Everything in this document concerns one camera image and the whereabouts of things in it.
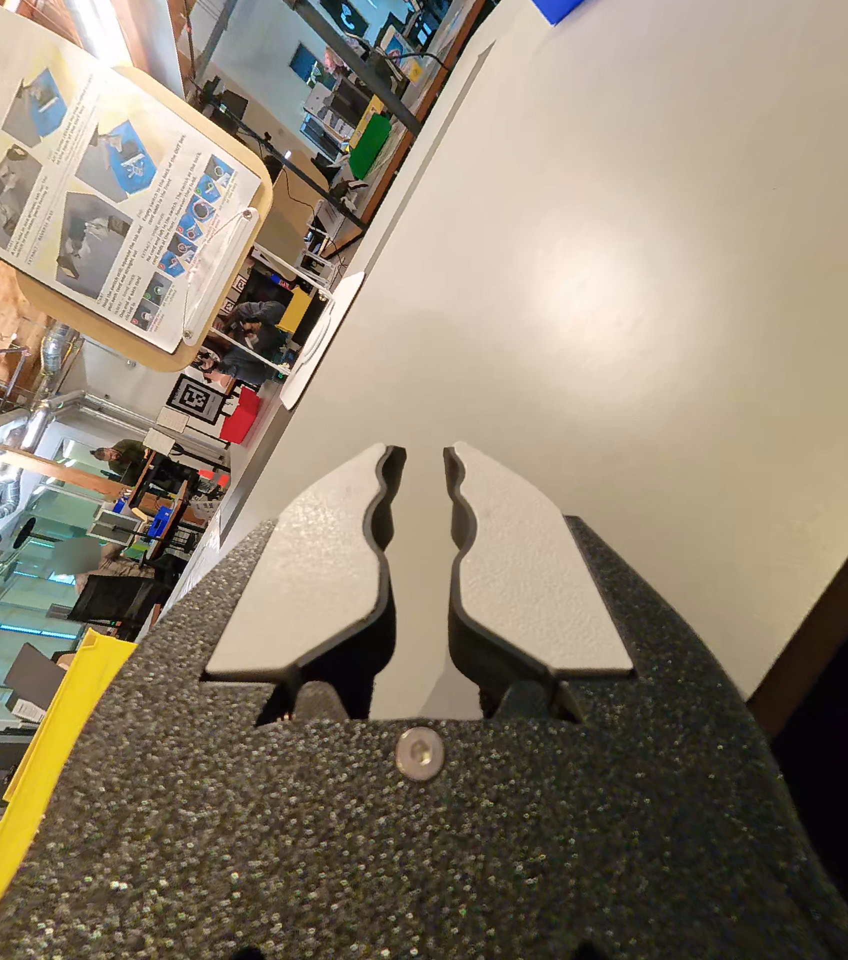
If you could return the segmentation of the red plastic bin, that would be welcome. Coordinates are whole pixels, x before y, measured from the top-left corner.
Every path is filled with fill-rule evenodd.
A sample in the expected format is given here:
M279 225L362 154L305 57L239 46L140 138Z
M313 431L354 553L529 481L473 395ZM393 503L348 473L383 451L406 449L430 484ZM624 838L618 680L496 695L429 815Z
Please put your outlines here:
M262 399L258 392L249 386L241 386L230 399L235 401L235 405L231 412L225 415L218 438L228 445L239 446L248 438L261 412Z

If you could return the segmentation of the yellow and black boxes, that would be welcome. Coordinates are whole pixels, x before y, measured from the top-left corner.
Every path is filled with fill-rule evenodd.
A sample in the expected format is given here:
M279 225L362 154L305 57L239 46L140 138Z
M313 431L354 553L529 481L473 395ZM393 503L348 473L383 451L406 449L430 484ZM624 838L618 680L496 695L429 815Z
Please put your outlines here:
M300 287L294 288L290 302L277 324L278 328L294 337L312 301L313 293L306 292Z

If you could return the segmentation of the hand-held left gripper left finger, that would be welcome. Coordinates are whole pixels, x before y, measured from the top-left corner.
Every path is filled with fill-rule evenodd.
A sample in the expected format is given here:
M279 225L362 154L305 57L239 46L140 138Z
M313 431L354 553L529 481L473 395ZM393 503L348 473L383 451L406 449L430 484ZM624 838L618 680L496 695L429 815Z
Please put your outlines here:
M284 681L382 618L406 460L404 447L376 442L286 506L207 662L210 680Z

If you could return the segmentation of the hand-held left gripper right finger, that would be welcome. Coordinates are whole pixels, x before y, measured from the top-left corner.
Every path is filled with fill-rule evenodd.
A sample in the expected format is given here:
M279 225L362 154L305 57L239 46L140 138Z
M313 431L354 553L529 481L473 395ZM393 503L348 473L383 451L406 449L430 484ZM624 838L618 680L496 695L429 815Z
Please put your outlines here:
M632 657L561 509L468 442L446 447L444 462L456 668L473 681L629 675Z

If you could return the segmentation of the yellow plastic bin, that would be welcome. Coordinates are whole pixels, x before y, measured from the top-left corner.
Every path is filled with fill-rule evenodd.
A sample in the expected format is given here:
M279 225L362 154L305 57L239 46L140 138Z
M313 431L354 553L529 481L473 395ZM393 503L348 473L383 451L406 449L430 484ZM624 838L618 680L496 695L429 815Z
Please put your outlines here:
M0 901L22 866L62 770L107 688L137 645L89 630L73 655L3 798Z

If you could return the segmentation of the black and white tag board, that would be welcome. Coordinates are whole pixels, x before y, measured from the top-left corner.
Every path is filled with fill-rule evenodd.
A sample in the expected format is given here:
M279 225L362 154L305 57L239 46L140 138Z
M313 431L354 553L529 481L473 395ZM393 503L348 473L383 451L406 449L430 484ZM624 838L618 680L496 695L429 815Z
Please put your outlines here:
M228 393L217 385L182 371L165 400L165 407L187 418L187 426L219 437L228 415Z

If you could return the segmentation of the green box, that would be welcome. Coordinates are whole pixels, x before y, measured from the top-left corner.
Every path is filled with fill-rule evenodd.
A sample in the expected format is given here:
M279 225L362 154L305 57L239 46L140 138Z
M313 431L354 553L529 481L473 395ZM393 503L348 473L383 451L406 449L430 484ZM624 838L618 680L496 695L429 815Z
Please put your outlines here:
M361 181L369 174L386 146L393 131L391 118L382 113L373 113L357 141L349 146L347 166L353 180Z

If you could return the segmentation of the instruction sheet on stand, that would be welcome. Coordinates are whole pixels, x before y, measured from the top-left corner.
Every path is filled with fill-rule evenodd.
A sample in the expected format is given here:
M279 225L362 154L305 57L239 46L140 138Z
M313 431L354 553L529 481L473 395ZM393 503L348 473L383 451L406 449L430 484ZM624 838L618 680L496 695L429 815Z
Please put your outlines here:
M262 158L157 79L0 4L0 264L37 310L181 373L273 202Z

